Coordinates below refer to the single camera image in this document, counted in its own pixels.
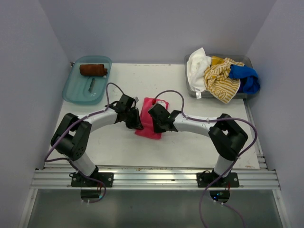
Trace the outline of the pink towel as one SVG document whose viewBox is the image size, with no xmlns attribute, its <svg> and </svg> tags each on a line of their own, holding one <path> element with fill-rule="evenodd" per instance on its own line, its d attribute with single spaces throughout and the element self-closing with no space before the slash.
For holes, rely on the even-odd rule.
<svg viewBox="0 0 304 228">
<path fill-rule="evenodd" d="M 150 108 L 154 104 L 154 98 L 145 97 L 140 113 L 140 120 L 143 126 L 142 130 L 135 130 L 135 135 L 146 137 L 149 139 L 159 140 L 161 139 L 161 133 L 155 133 L 153 128 L 153 121 L 151 116 L 148 114 Z"/>
</svg>

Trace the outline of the brown microfiber towel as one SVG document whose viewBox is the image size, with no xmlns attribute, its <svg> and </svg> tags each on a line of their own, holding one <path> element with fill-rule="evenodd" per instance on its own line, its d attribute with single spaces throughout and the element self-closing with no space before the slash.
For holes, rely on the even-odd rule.
<svg viewBox="0 0 304 228">
<path fill-rule="evenodd" d="M 79 72 L 82 76 L 100 76 L 104 77 L 108 74 L 104 64 L 81 64 Z"/>
</svg>

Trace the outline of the teal translucent plastic bin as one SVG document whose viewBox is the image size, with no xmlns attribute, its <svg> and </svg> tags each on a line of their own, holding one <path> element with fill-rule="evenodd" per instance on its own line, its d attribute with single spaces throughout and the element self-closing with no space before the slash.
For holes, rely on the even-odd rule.
<svg viewBox="0 0 304 228">
<path fill-rule="evenodd" d="M 81 65 L 103 64 L 105 76 L 83 76 Z M 62 91 L 62 98 L 77 105 L 96 105 L 103 99 L 105 87 L 110 77 L 112 61 L 106 56 L 84 56 L 74 62 Z"/>
</svg>

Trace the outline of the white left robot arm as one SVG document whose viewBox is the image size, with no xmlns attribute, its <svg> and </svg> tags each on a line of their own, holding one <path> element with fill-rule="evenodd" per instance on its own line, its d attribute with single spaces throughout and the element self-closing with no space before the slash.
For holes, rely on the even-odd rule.
<svg viewBox="0 0 304 228">
<path fill-rule="evenodd" d="M 124 122 L 128 129 L 143 130 L 136 102 L 137 99 L 123 94 L 118 101 L 108 104 L 101 111 L 84 116 L 67 113 L 51 139 L 51 150 L 64 155 L 83 174 L 82 181 L 87 186 L 96 185 L 98 168 L 86 154 L 90 134 L 120 122 Z"/>
</svg>

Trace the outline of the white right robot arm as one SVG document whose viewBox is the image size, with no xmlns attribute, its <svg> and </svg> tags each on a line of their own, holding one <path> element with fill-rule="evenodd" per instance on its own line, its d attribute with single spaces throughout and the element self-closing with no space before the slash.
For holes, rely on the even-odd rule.
<svg viewBox="0 0 304 228">
<path fill-rule="evenodd" d="M 216 186 L 228 182 L 231 164 L 236 160 L 248 140 L 248 135 L 228 114 L 201 122 L 194 116 L 183 116 L 181 111 L 171 113 L 161 104 L 154 104 L 148 114 L 152 118 L 155 133 L 190 132 L 209 137 L 218 152 L 218 160 L 213 168 L 211 180 Z"/>
</svg>

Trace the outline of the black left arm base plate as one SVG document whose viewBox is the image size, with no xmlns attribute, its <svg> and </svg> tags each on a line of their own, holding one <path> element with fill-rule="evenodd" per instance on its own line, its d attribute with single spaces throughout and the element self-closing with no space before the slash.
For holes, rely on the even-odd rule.
<svg viewBox="0 0 304 228">
<path fill-rule="evenodd" d="M 90 177 L 84 177 L 80 173 L 70 173 L 71 187 L 94 188 L 94 187 L 112 187 L 114 174 L 112 172 L 97 172 Z"/>
</svg>

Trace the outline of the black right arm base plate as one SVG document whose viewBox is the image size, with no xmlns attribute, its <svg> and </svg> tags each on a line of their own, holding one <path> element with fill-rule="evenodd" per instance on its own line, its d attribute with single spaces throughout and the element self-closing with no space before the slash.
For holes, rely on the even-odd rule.
<svg viewBox="0 0 304 228">
<path fill-rule="evenodd" d="M 218 175 L 216 173 L 208 171 L 196 173 L 197 185 L 199 188 L 205 188 L 217 177 Z M 238 188 L 239 186 L 238 175 L 235 172 L 230 172 L 226 177 L 220 178 L 217 182 L 211 185 L 212 188 Z"/>
</svg>

